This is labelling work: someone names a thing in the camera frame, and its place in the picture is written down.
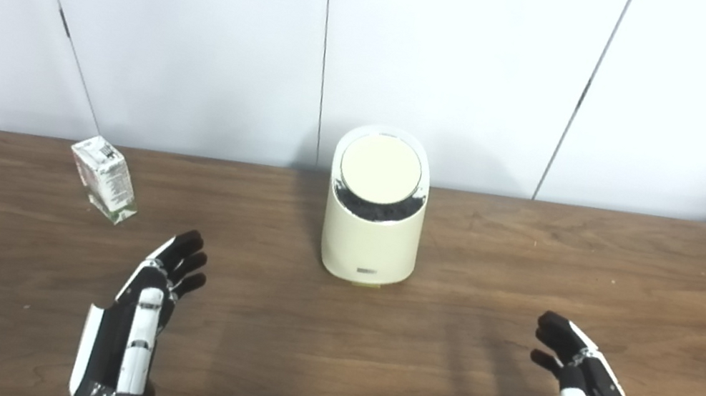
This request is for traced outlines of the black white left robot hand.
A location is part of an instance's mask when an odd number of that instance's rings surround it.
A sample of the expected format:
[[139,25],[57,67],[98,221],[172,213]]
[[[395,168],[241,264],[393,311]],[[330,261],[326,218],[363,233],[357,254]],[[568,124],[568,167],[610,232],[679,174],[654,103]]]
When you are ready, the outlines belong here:
[[155,396],[156,341],[176,302],[206,283],[203,238],[178,234],[136,265],[108,307],[91,305],[69,379],[69,396]]

